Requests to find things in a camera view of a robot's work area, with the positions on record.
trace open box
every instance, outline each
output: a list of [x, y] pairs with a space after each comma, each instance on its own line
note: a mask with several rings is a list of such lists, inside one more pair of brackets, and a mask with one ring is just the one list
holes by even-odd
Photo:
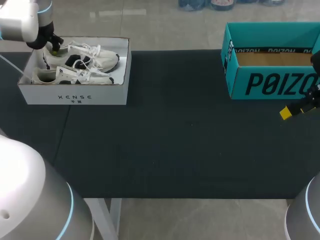
[[319, 22], [227, 23], [221, 51], [232, 99], [301, 99], [319, 84]]
[[119, 54], [120, 60], [110, 73], [114, 84], [31, 84], [34, 67], [46, 69], [43, 51], [34, 50], [26, 64], [18, 86], [30, 105], [126, 105], [131, 67], [130, 40], [122, 37], [63, 37], [64, 43], [71, 41]]

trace black table mat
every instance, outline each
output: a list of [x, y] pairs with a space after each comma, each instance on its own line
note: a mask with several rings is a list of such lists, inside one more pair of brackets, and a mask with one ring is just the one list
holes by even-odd
[[[30, 53], [1, 52], [20, 69], [24, 69]], [[27, 105], [18, 88], [21, 74], [0, 59], [0, 128], [11, 139], [37, 150], [53, 163], [69, 106]]]
[[55, 167], [85, 198], [293, 198], [320, 110], [285, 104], [230, 100], [219, 50], [134, 51], [127, 106], [71, 106]]

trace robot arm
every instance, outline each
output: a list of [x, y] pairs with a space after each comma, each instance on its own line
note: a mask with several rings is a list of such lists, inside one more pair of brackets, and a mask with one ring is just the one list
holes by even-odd
[[52, 0], [4, 0], [0, 6], [0, 39], [26, 42], [41, 49], [47, 42], [58, 51], [63, 39], [54, 34]]

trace white sneaker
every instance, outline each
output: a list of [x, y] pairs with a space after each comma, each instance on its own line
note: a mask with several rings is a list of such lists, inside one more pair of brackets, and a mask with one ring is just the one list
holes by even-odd
[[114, 84], [114, 79], [109, 74], [97, 68], [86, 70], [75, 69], [69, 66], [58, 66], [56, 69], [43, 70], [35, 68], [32, 74], [33, 84]]
[[[94, 67], [103, 73], [110, 73], [117, 66], [120, 57], [113, 51], [101, 49], [100, 45], [89, 46], [72, 41], [62, 46], [56, 55], [52, 54], [52, 46], [48, 43], [43, 49], [43, 60], [48, 70], [62, 65], [71, 67], [76, 60], [82, 60], [89, 68]], [[75, 67], [84, 70], [86, 69], [84, 64], [79, 62]]]

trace gray floor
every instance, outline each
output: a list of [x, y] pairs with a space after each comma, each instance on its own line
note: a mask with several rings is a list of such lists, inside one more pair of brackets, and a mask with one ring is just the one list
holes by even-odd
[[[60, 36], [132, 40], [133, 50], [219, 49], [227, 22], [319, 21], [319, 0], [286, 0], [282, 6], [237, 4], [231, 11], [183, 12], [178, 0], [54, 0]], [[0, 51], [29, 51], [3, 41]]]
[[285, 240], [280, 200], [123, 199], [119, 240]]

